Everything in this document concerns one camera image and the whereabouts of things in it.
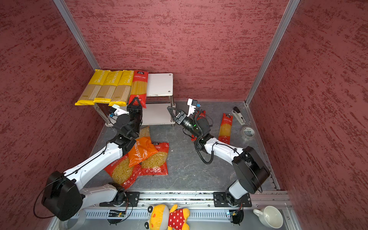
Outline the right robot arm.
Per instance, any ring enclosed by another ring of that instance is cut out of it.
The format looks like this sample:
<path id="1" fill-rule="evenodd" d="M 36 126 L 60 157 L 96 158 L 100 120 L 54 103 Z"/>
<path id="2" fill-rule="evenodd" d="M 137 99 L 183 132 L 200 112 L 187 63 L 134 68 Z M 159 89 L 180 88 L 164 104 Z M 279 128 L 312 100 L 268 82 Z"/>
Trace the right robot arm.
<path id="1" fill-rule="evenodd" d="M 217 156 L 233 166 L 237 180 L 225 191 L 229 205 L 239 205 L 246 194 L 262 192 L 262 184 L 271 173 L 254 148 L 238 148 L 213 137 L 207 119 L 200 117 L 202 110 L 199 108 L 194 110 L 192 117 L 172 106 L 167 110 L 175 123 L 196 138 L 195 151 L 203 163 L 211 164 Z"/>

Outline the red spaghetti pack large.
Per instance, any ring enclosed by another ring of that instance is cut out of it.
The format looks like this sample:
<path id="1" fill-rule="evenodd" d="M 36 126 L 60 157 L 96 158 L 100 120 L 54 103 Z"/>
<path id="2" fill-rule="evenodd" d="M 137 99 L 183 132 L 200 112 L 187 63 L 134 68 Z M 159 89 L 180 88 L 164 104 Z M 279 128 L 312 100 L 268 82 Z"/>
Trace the red spaghetti pack large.
<path id="1" fill-rule="evenodd" d="M 133 102 L 134 98 L 137 97 L 142 107 L 144 109 L 147 108 L 146 99 L 147 99 L 148 76 L 149 73 L 147 71 L 138 71 L 138 70 L 134 71 L 132 88 L 128 101 L 129 104 Z"/>

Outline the yellow spaghetti pack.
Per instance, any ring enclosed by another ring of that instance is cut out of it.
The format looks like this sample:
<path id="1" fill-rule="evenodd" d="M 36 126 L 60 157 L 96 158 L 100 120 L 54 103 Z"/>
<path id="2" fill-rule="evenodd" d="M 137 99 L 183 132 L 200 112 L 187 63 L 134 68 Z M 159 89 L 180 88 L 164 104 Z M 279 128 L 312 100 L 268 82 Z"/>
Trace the yellow spaghetti pack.
<path id="1" fill-rule="evenodd" d="M 118 106 L 126 106 L 128 104 L 133 78 L 134 71 L 123 71 L 122 77 L 114 90 L 109 106 L 113 106 L 114 104 Z"/>
<path id="2" fill-rule="evenodd" d="M 76 106 L 94 105 L 94 99 L 103 86 L 110 70 L 95 70 L 83 93 L 75 103 Z"/>
<path id="3" fill-rule="evenodd" d="M 109 72 L 106 80 L 100 88 L 97 96 L 94 98 L 94 103 L 109 104 L 112 100 L 113 93 L 118 86 L 118 83 L 122 77 L 123 71 L 111 71 Z"/>

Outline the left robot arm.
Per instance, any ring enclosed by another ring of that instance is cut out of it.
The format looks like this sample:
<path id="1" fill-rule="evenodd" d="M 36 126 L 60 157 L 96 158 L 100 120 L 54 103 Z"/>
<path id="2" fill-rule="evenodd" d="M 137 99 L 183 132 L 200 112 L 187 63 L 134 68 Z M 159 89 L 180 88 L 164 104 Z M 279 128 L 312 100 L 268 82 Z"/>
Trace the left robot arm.
<path id="1" fill-rule="evenodd" d="M 38 195 L 42 205 L 59 220 L 66 221 L 80 210 L 102 203 L 113 206 L 127 204 L 125 190 L 117 183 L 86 188 L 86 184 L 104 168 L 119 160 L 136 145 L 142 123 L 142 104 L 137 97 L 126 110 L 113 106 L 117 116 L 113 128 L 117 134 L 95 155 L 65 172 L 53 172 Z"/>

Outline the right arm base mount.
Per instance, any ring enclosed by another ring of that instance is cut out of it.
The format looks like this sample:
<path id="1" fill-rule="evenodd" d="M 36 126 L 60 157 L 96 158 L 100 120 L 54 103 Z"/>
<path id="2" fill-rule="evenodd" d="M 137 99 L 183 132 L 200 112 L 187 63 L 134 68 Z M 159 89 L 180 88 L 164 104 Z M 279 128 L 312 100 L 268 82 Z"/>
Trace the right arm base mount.
<path id="1" fill-rule="evenodd" d="M 214 206 L 217 208 L 219 207 L 250 208 L 252 206 L 252 201 L 249 193 L 244 194 L 239 199 L 235 199 L 228 192 L 214 192 L 213 199 L 214 199 Z"/>

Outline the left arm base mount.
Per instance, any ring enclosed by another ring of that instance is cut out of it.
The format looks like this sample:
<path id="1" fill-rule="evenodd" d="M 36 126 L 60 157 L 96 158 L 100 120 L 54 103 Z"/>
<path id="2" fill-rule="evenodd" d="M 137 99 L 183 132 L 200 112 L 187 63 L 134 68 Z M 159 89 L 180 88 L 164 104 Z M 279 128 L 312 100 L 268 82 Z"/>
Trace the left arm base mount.
<path id="1" fill-rule="evenodd" d="M 136 207 L 140 199 L 140 192 L 119 191 L 116 197 L 110 202 L 100 203 L 100 207 Z"/>

